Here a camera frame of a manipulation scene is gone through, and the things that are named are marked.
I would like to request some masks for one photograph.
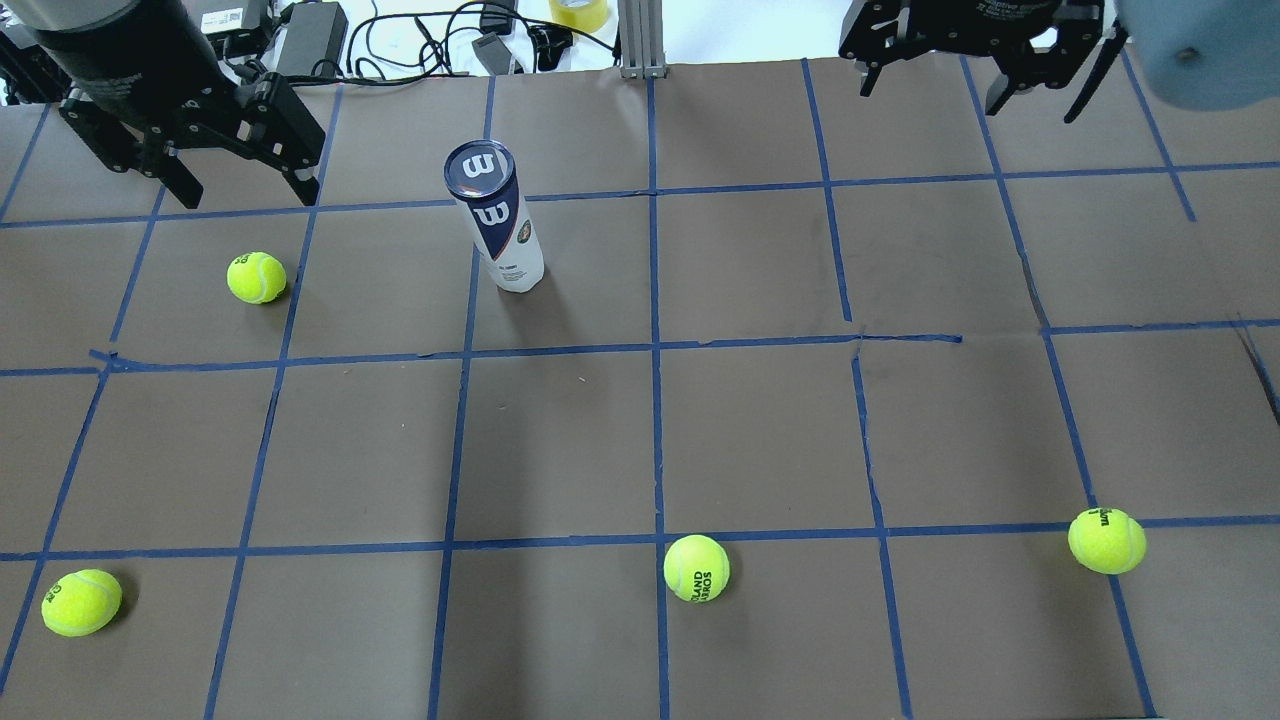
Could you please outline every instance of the tennis ball can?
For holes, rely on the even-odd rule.
[[[547,265],[511,151],[493,140],[472,140],[444,161],[444,184],[466,213],[493,282],[511,292],[538,284]]]

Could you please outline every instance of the metal post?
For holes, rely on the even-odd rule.
[[[662,50],[662,0],[618,0],[622,77],[667,77]]]

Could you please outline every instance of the tennis ball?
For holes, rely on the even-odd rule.
[[[96,633],[120,609],[120,583],[102,570],[64,575],[45,593],[40,615],[50,630],[67,638]]]
[[[1147,534],[1137,520],[1114,507],[1080,512],[1066,533],[1071,555],[1094,573],[1119,575],[1142,562]]]
[[[227,287],[251,305],[270,302],[284,292],[284,265],[266,252],[247,252],[227,268]]]
[[[707,536],[685,536],[667,550],[662,577],[680,600],[716,600],[728,584],[728,555]]]

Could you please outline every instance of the yellow object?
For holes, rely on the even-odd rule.
[[[716,600],[728,584],[728,553],[707,536],[685,536],[667,550],[662,577],[680,600]]]
[[[266,252],[247,252],[227,268],[227,287],[251,305],[270,302],[284,292],[284,265]]]
[[[604,0],[550,0],[552,22],[595,32],[609,19],[609,5]]]
[[[1066,542],[1080,565],[1107,575],[1133,570],[1147,555],[1147,533],[1142,525],[1114,507],[1080,512],[1071,521]]]
[[[40,615],[45,625],[64,638],[96,633],[120,609],[120,583],[102,570],[64,575],[45,593]]]

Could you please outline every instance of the dark blue lid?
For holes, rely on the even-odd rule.
[[[444,184],[458,200],[493,197],[516,177],[516,160],[494,140],[472,140],[449,152],[444,161]]]

